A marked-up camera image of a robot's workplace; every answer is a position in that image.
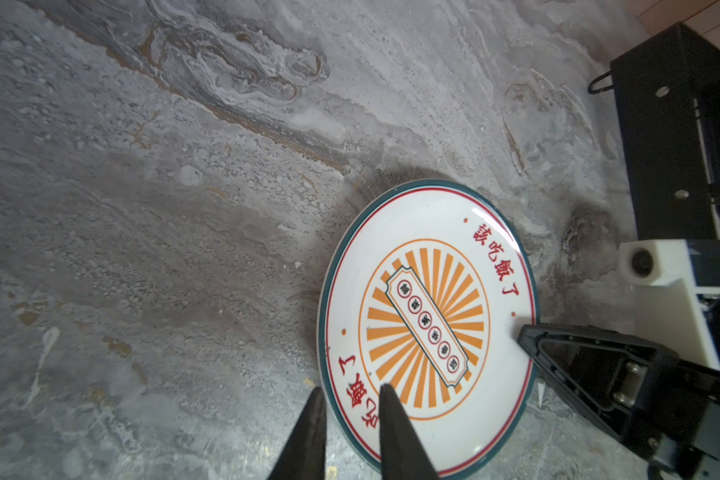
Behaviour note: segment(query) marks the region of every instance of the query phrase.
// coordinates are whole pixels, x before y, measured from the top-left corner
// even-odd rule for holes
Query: orange sunburst pattern
[[[468,357],[468,370],[455,387],[445,385],[386,295],[386,280],[400,267],[413,269]],[[398,247],[368,283],[360,313],[363,364],[378,393],[390,383],[413,419],[437,418],[469,395],[488,354],[490,320],[477,272],[452,246],[416,240]]]

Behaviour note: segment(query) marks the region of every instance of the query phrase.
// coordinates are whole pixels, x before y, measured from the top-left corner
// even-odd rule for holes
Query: plate
[[[534,378],[516,343],[535,323],[528,258],[477,192],[416,180],[373,201],[333,255],[318,310],[323,388],[346,437],[381,467],[378,392],[390,383],[439,475],[484,465]]]

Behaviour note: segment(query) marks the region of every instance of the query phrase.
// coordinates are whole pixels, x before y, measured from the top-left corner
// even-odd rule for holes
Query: plate rim
[[[352,448],[356,451],[360,457],[362,457],[370,466],[374,468],[377,472],[381,471],[382,464],[379,460],[371,456],[363,446],[361,446],[358,442],[358,440],[355,438],[355,436],[352,434],[352,431],[349,429],[349,426],[346,422],[343,421],[342,418],[339,416],[339,408],[336,404],[336,398],[334,395],[333,388],[330,383],[330,379],[327,378],[327,369],[328,369],[328,361],[327,361],[327,355],[326,355],[326,342],[322,339],[325,339],[325,333],[326,333],[326,314],[327,314],[327,307],[328,307],[328,289],[327,286],[333,284],[334,279],[336,278],[336,270],[338,268],[338,264],[341,260],[341,258],[344,257],[344,253],[346,252],[347,245],[349,245],[350,240],[355,236],[357,233],[359,227],[363,225],[363,223],[366,221],[366,219],[371,216],[380,206],[384,205],[388,200],[390,200],[393,197],[397,197],[398,195],[402,194],[403,192],[407,192],[410,190],[416,190],[421,187],[445,187],[445,188],[451,188],[453,190],[461,191],[461,193],[467,194],[473,198],[475,198],[478,202],[484,204],[488,208],[490,208],[493,213],[498,215],[501,220],[504,222],[504,224],[509,229],[512,236],[518,241],[518,246],[520,248],[520,254],[523,256],[523,260],[525,262],[526,267],[528,268],[528,277],[530,278],[530,286],[531,286],[531,299],[534,302],[534,310],[535,310],[535,316],[532,319],[534,322],[539,322],[539,307],[538,307],[538,294],[536,291],[536,280],[534,278],[533,270],[530,267],[530,262],[528,261],[528,255],[525,253],[525,248],[522,245],[522,242],[520,241],[520,238],[517,234],[517,232],[514,229],[514,226],[512,225],[509,220],[505,216],[502,215],[502,213],[499,211],[496,206],[494,206],[487,198],[485,198],[483,195],[481,195],[479,192],[472,190],[470,187],[466,187],[462,184],[459,184],[457,182],[451,181],[451,180],[442,180],[438,178],[427,178],[427,179],[421,179],[421,180],[411,180],[409,182],[405,182],[403,184],[397,185],[396,187],[390,188],[389,190],[385,191],[383,194],[379,195],[374,199],[373,202],[371,202],[368,206],[366,206],[356,217],[355,219],[350,223],[349,227],[344,232],[344,235],[342,235],[342,239],[339,241],[338,245],[336,245],[336,248],[334,249],[333,255],[331,257],[331,261],[328,264],[328,268],[326,270],[326,275],[323,278],[322,282],[322,288],[320,290],[320,302],[318,304],[318,312],[317,312],[317,355],[318,355],[318,370],[320,373],[320,380],[322,382],[322,388],[323,393],[326,396],[326,399],[328,400],[328,403],[331,406],[331,411],[333,413],[334,418],[336,419],[336,422],[341,427],[342,432],[344,433],[344,436],[349,440],[349,444],[352,446]],[[467,466],[463,470],[460,470],[459,472],[454,472],[449,475],[445,475],[443,478],[447,478],[449,480],[457,480],[460,478],[466,478],[472,474],[474,474],[477,470],[480,470],[483,466],[488,464],[488,462],[496,456],[496,454],[499,453],[501,448],[504,446],[504,444],[507,442],[509,437],[512,436],[512,432],[517,427],[520,418],[523,416],[523,413],[525,411],[526,403],[528,401],[528,397],[530,396],[530,391],[533,389],[533,383],[536,379],[536,365],[533,364],[533,366],[530,369],[530,374],[528,375],[528,388],[526,389],[525,394],[523,395],[523,398],[520,401],[520,407],[518,408],[517,413],[515,414],[512,423],[507,427],[507,429],[504,431],[504,434],[499,439],[498,442],[496,442],[496,445],[492,447],[492,449],[489,452],[486,452],[482,457],[480,457],[478,460],[476,460],[472,465]]]

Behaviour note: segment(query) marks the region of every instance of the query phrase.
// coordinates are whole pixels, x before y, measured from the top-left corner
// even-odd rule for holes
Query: stone texture
[[[544,321],[632,329],[616,2],[0,2],[0,478],[264,478],[319,384],[330,255],[479,190]],[[552,393],[476,478],[644,478]],[[328,478],[369,478],[336,422]]]

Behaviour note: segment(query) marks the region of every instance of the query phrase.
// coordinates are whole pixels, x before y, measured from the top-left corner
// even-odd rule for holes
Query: black metal bracket
[[[678,23],[610,72],[638,240],[720,240],[720,50]],[[708,324],[720,356],[720,303]]]
[[[656,470],[720,480],[720,372],[594,327],[526,325],[518,343],[557,394]]]

